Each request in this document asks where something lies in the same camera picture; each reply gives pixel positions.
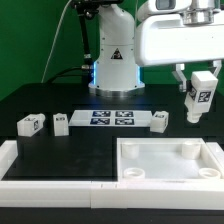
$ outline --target cable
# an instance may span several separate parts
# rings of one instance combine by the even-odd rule
[[[68,8],[68,6],[70,5],[71,2],[72,2],[72,0],[68,1],[68,3],[65,5],[64,10],[61,14],[61,18],[59,20],[58,27],[57,27],[57,30],[56,30],[56,33],[55,33],[55,36],[54,36],[54,41],[53,41],[53,44],[52,44],[52,47],[51,47],[50,54],[49,54],[48,59],[47,59],[47,63],[46,63],[45,69],[44,69],[44,73],[43,73],[41,83],[44,82],[44,79],[45,79],[45,76],[46,76],[46,73],[47,73],[47,70],[48,70],[48,66],[49,66],[49,63],[50,63],[50,60],[51,60],[51,57],[52,57],[52,54],[53,54],[53,51],[54,51],[54,48],[55,48],[55,44],[56,44],[56,41],[57,41],[57,38],[58,38],[58,34],[59,34],[59,31],[60,31],[60,28],[61,28],[61,24],[64,20],[66,10],[67,10],[67,8]]]
[[[82,70],[82,67],[72,67],[72,68],[65,69],[65,70],[57,73],[56,75],[54,75],[46,83],[52,83],[55,79],[57,79],[59,77],[75,76],[75,75],[64,75],[64,74],[67,72],[77,71],[77,70]]]
[[[59,76],[57,76],[57,77],[53,77],[53,78],[51,78],[51,79],[49,79],[46,83],[47,84],[50,84],[50,83],[52,83],[55,79],[57,79],[57,78],[64,78],[64,77],[71,77],[71,76],[80,76],[80,77],[82,77],[83,76],[83,74],[76,74],[76,75],[59,75]]]

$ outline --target white block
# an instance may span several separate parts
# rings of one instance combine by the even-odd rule
[[[69,135],[68,118],[66,114],[56,114],[54,117],[54,134],[55,136]]]
[[[188,108],[188,121],[197,123],[209,111],[218,79],[209,71],[193,72],[192,90],[187,93],[185,105]]]
[[[18,156],[16,141],[5,141],[0,147],[0,179]]]
[[[163,133],[168,125],[168,119],[168,112],[156,111],[151,120],[150,131]]]
[[[31,137],[43,128],[44,114],[30,114],[17,122],[19,136]]]

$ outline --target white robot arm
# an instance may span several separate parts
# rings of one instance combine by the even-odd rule
[[[188,91],[188,121],[197,123],[208,112],[224,59],[224,12],[214,0],[149,0],[138,11],[143,21],[135,33],[139,66],[173,65],[180,90]],[[210,61],[210,71],[193,72],[191,88],[184,63]]]
[[[74,0],[87,18],[99,14],[100,56],[94,62],[90,92],[107,97],[137,94],[144,89],[140,66],[172,65],[180,91],[188,92],[188,121],[197,123],[209,111],[224,59],[220,4],[215,0],[148,0],[138,10],[142,23],[135,29],[133,17],[116,5],[122,1]],[[187,85],[184,64],[200,61],[211,62],[210,70],[193,72]]]

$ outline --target robot logo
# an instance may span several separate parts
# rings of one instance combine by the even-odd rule
[[[121,56],[121,52],[119,51],[118,48],[116,49],[116,51],[115,51],[114,54],[112,55],[111,59],[123,60],[123,58],[122,58],[122,56]]]

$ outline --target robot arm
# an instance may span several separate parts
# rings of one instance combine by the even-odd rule
[[[180,91],[188,91],[188,121],[208,112],[224,59],[224,12],[214,0],[150,0],[138,11],[142,23],[135,33],[135,59],[140,66],[173,65]],[[210,61],[208,71],[184,76],[184,64]]]

